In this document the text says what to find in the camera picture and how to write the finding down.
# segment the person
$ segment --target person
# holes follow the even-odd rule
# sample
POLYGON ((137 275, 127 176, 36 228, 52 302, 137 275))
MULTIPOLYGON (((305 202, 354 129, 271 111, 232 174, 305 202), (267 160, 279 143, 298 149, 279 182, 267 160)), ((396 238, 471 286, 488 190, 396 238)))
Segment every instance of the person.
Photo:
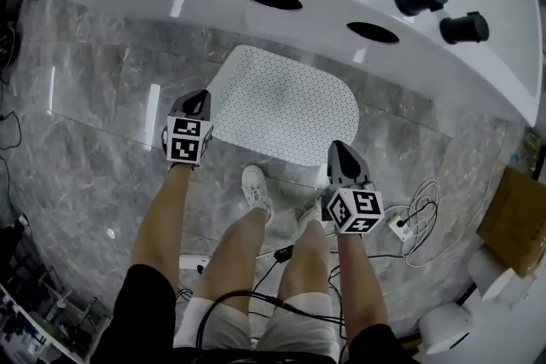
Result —
MULTIPOLYGON (((252 290, 265 228, 275 218, 265 175, 256 165, 242 172, 248 213, 224 233, 190 299, 178 332, 175 302, 183 211, 190 165, 174 165, 144 217, 131 267, 113 319, 91 358, 99 362, 317 363, 340 359, 335 324, 276 308, 251 349, 250 297, 216 306, 205 324, 202 349, 196 335, 205 313, 223 295, 252 290)), ((307 314, 332 316, 328 295, 329 245, 320 210, 299 219, 300 236, 282 274, 278 298, 307 314)), ((338 235, 340 285, 350 362, 414 362, 387 323, 386 305, 359 235, 338 235)))

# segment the white mat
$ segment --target white mat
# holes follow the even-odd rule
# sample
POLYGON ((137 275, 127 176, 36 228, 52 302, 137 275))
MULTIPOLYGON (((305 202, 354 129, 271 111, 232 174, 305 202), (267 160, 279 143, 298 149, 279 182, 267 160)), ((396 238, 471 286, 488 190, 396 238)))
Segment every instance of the white mat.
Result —
POLYGON ((333 140, 357 134, 349 87, 266 50, 236 47, 208 89, 215 137, 297 165, 326 163, 333 140))

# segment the shorts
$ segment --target shorts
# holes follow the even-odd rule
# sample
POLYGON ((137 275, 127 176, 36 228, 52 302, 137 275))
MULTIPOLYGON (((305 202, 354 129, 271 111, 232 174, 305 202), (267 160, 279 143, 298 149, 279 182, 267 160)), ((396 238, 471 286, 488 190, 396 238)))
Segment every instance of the shorts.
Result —
MULTIPOLYGON (((313 315, 332 316, 332 299, 322 292, 289 298, 286 303, 313 315)), ((195 338, 212 300, 191 298, 174 337, 174 347, 195 347, 195 338)), ((275 308, 256 350, 307 352, 340 358, 337 325, 275 308)), ((210 314, 203 335, 203 349, 251 349, 250 321, 238 309, 219 304, 210 314)))

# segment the cardboard box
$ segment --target cardboard box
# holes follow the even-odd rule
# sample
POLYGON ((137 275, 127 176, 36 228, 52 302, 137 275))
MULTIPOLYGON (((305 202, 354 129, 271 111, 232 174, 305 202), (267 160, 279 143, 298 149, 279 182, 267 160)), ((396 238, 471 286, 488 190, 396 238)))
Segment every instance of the cardboard box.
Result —
POLYGON ((546 186, 507 167, 478 235, 520 277, 546 251, 546 186))

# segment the floor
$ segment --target floor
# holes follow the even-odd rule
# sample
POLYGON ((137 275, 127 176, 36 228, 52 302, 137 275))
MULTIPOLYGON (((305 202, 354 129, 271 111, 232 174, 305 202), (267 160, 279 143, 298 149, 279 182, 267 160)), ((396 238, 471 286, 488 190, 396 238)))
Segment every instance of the floor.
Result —
MULTIPOLYGON (((11 197, 28 216, 44 261, 79 296, 98 296, 113 307, 131 243, 168 168, 159 132, 170 105, 188 90, 206 87, 241 43, 315 66, 351 87, 361 115, 353 147, 367 160, 386 205, 408 203, 422 182, 438 180, 438 224, 414 263, 457 239, 486 196, 461 240, 426 267, 372 261, 396 334, 413 332, 423 314, 468 286, 466 264, 480 246, 474 230, 504 166, 517 159, 523 126, 443 107, 320 55, 229 32, 106 16, 62 0, 25 0, 20 23, 21 53, 1 108, 2 114, 17 113, 22 134, 21 145, 3 154, 11 197), (145 121, 152 84, 160 86, 160 99, 151 130, 145 121)), ((17 139, 13 118, 0 124, 0 146, 17 139)), ((292 244, 296 217, 324 187, 320 168, 214 141, 192 175, 181 253, 212 254, 224 230, 245 212, 240 176, 248 163, 269 175, 277 211, 266 232, 266 255, 258 260, 259 279, 274 262, 270 252, 292 244)), ((5 178, 0 189, 6 192, 5 178)), ((3 196, 4 222, 8 211, 3 196)), ((384 223, 364 242, 370 255, 400 252, 384 223)), ((331 263, 336 265, 335 255, 331 263)), ((260 291, 275 293, 282 270, 275 268, 260 291)), ((190 288, 198 279, 196 272, 181 273, 190 288)), ((184 307, 177 306, 178 322, 184 307)), ((271 312, 260 303, 253 310, 271 312)), ((259 335, 266 319, 252 315, 251 322, 259 335)))

